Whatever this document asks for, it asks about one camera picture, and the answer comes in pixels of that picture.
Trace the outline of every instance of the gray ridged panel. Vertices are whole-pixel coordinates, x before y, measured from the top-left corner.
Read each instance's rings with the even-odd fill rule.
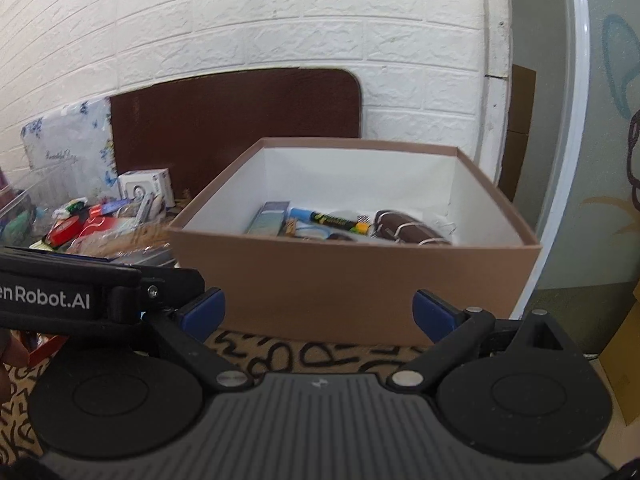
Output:
[[[42,459],[65,480],[600,480],[585,455],[555,464],[505,462],[452,437],[421,397],[385,390],[373,374],[267,374],[217,396],[170,446],[142,458]]]

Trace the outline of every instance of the yellow cardboard box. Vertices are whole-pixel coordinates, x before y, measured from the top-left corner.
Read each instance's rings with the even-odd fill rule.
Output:
[[[640,283],[634,291],[640,301]],[[609,379],[626,425],[640,415],[640,303],[600,354],[600,363]]]

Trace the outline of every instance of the blue marker cap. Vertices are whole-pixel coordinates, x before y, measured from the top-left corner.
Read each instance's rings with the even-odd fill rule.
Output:
[[[309,209],[299,209],[297,207],[292,207],[291,211],[289,211],[289,217],[295,218],[296,220],[300,220],[301,222],[309,223],[311,222],[311,214],[313,211]]]

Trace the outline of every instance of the human hand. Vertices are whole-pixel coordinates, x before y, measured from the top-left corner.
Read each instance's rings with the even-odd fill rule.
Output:
[[[0,328],[0,361],[17,368],[29,364],[29,352],[5,328]],[[11,380],[4,365],[0,365],[0,403],[11,400]]]

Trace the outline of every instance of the white brick wall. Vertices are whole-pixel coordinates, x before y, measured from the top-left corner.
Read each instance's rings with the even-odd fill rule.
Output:
[[[485,0],[0,0],[0,161],[23,171],[23,123],[71,102],[183,76],[337,66],[363,135],[479,154]]]

